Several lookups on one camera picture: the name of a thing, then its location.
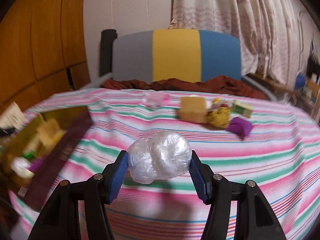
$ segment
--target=bed sheet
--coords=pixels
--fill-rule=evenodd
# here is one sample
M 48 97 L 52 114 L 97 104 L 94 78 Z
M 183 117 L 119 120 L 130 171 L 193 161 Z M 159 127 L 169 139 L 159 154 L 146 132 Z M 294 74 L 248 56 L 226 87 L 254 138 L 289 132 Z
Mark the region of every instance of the bed sheet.
M 271 204 L 287 239 L 302 239 L 320 211 L 320 130 L 303 111 L 290 105 L 210 93 L 172 92 L 167 106 L 150 110 L 143 90 L 89 89 L 57 94 L 28 109 L 36 113 L 87 105 L 93 126 L 61 170 L 62 179 L 87 180 L 114 162 L 120 150 L 160 130 L 185 136 L 203 163 L 230 181 L 257 182 Z M 239 99 L 254 107 L 254 129 L 244 141 L 227 131 L 209 130 L 177 118 L 180 97 L 201 95 Z M 38 216 L 10 193 L 20 223 L 30 233 Z M 209 212 L 198 199 L 189 173 L 142 185 L 128 173 L 118 198 L 106 206 L 116 239 L 200 239 Z M 87 239 L 84 204 L 79 203 L 82 239 Z M 232 202 L 227 239 L 233 239 L 236 203 Z

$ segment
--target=wooden wardrobe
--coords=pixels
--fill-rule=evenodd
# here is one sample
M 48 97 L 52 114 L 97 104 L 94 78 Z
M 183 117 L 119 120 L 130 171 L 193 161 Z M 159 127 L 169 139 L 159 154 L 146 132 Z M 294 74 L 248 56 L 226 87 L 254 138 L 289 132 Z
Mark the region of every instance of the wooden wardrobe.
M 0 113 L 89 82 L 83 0 L 16 0 L 0 22 Z

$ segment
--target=metal screw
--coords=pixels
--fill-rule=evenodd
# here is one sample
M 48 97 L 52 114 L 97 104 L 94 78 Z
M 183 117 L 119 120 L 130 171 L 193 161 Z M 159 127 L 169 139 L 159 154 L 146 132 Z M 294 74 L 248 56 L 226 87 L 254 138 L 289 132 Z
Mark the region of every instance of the metal screw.
M 216 179 L 216 180 L 221 180 L 222 176 L 220 174 L 214 174 L 213 178 Z
M 95 175 L 93 176 L 93 178 L 96 179 L 96 180 L 100 180 L 100 179 L 103 178 L 103 175 L 102 175 L 101 173 L 97 173 L 97 174 L 95 174 Z
M 66 185 L 68 185 L 68 181 L 67 181 L 66 179 L 64 179 L 64 180 L 62 180 L 62 181 L 60 182 L 60 186 L 64 187 L 64 186 L 66 186 Z
M 256 185 L 256 183 L 254 181 L 252 181 L 252 180 L 249 180 L 247 182 L 247 184 L 248 184 L 249 187 L 254 187 Z

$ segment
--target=white crumpled ball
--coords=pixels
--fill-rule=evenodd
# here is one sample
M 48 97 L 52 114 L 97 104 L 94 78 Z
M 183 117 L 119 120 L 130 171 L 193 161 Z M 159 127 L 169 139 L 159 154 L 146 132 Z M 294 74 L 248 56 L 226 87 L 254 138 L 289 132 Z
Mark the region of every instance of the white crumpled ball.
M 189 170 L 192 150 L 178 132 L 164 130 L 151 139 L 140 139 L 128 148 L 129 171 L 135 182 L 150 184 L 171 179 Z

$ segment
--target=brown blanket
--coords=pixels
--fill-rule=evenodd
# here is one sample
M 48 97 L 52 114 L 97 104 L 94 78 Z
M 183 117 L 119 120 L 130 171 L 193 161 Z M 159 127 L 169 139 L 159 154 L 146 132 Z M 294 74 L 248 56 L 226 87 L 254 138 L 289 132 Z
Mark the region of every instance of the brown blanket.
M 169 91 L 190 91 L 190 92 L 208 92 L 218 94 L 229 94 L 234 96 L 266 99 L 266 96 L 257 90 L 254 90 L 245 83 L 234 80 L 227 76 L 218 76 L 206 82 L 190 83 L 176 78 L 161 80 L 147 84 L 139 80 L 115 81 L 108 79 L 104 82 L 104 88 L 108 89 L 142 89 L 142 90 L 169 90 Z

